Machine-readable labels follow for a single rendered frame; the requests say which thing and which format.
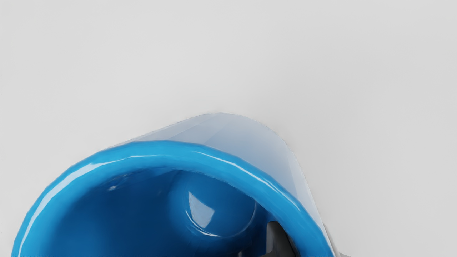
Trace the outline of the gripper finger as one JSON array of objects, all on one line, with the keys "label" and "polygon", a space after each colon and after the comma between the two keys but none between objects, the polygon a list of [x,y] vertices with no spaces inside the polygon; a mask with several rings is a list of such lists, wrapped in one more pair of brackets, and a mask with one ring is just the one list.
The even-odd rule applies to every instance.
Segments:
[{"label": "gripper finger", "polygon": [[266,253],[260,257],[297,257],[286,231],[277,221],[267,224]]}]

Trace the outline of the blue glossy mug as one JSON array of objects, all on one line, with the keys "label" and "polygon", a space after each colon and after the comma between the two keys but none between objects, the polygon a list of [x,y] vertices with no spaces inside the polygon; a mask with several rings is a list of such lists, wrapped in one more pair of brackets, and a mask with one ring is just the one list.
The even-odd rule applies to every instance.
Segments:
[{"label": "blue glossy mug", "polygon": [[340,257],[284,140],[192,117],[73,165],[30,208],[12,257],[260,257],[277,221],[297,257]]}]

